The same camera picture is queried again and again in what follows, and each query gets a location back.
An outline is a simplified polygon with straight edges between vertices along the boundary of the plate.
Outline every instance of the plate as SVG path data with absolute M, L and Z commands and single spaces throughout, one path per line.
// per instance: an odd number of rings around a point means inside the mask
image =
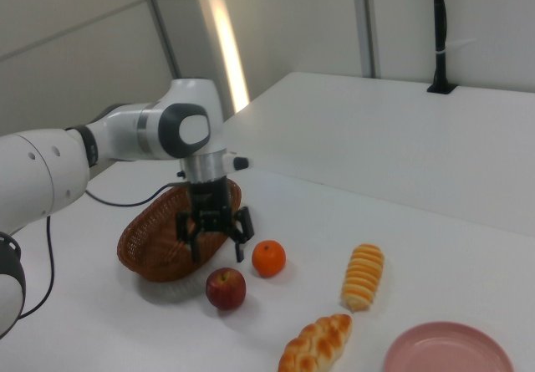
M 489 336 L 451 322 L 422 324 L 390 346 L 385 372 L 513 372 L 502 347 Z

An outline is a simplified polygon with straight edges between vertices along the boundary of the white robotic arm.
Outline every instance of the white robotic arm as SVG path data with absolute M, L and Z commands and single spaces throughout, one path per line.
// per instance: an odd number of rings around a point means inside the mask
M 254 232 L 247 208 L 232 214 L 226 175 L 247 168 L 248 160 L 227 153 L 222 125 L 214 84 L 178 79 L 157 102 L 115 106 L 88 125 L 0 137 L 0 338 L 17 321 L 25 294 L 20 248 L 9 234 L 80 198 L 89 168 L 101 160 L 181 159 L 192 210 L 177 215 L 177 239 L 195 260 L 199 233 L 225 232 L 240 262 L 242 245 Z M 188 233 L 189 217 L 196 230 Z

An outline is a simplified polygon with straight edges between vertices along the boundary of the braided bread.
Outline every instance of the braided bread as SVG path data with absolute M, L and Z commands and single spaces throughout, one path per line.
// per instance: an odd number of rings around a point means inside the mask
M 375 245 L 362 244 L 353 250 L 340 295 L 352 312 L 373 303 L 384 261 L 385 256 Z
M 344 352 L 352 324 L 349 315 L 337 313 L 305 326 L 286 345 L 278 372 L 327 372 Z

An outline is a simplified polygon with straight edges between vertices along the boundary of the wicker basket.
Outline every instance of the wicker basket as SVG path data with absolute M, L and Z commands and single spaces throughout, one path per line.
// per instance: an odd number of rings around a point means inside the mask
M 242 191 L 228 180 L 232 210 L 240 206 Z M 183 278 L 204 265 L 226 241 L 227 236 L 208 232 L 198 237 L 201 261 L 194 263 L 191 252 L 176 239 L 175 215 L 191 207 L 184 186 L 170 189 L 147 207 L 123 231 L 117 256 L 123 265 L 152 282 Z

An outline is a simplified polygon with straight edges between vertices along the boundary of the apple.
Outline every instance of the apple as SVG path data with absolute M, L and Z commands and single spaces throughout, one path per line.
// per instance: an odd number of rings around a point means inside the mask
M 242 305 L 246 291 L 245 278 L 236 269 L 217 269 L 206 280 L 206 296 L 221 311 Z

